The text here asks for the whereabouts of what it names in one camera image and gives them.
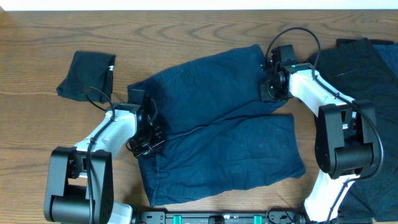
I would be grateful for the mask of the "dark blue shorts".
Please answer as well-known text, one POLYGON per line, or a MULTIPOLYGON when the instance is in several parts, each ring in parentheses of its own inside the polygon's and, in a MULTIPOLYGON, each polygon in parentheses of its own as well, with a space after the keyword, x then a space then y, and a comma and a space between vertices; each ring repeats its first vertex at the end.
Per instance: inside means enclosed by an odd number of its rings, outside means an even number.
POLYGON ((232 49, 163 70, 128 86, 154 99, 164 147, 140 157, 151 206, 185 203, 304 175, 294 119, 265 103, 259 45, 232 49))

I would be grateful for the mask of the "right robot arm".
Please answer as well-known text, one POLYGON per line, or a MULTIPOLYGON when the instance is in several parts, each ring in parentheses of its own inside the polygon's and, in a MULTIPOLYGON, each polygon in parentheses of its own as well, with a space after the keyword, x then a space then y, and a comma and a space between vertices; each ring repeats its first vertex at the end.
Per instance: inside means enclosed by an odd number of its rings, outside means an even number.
POLYGON ((331 223, 349 188, 381 171, 384 149, 374 108, 338 91, 309 63, 266 63, 262 69, 267 72, 259 82, 262 101, 298 98, 315 116, 320 171, 303 215, 306 223, 331 223))

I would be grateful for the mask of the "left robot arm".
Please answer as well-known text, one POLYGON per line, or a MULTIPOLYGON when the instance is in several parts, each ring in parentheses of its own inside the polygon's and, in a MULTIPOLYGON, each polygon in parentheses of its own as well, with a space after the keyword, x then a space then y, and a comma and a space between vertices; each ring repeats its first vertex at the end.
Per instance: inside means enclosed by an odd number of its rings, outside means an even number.
POLYGON ((133 207, 114 199, 113 159, 129 145, 135 157, 158 151, 165 138, 157 105, 112 103, 104 120, 72 147, 50 156, 44 217, 55 223, 136 223, 133 207))

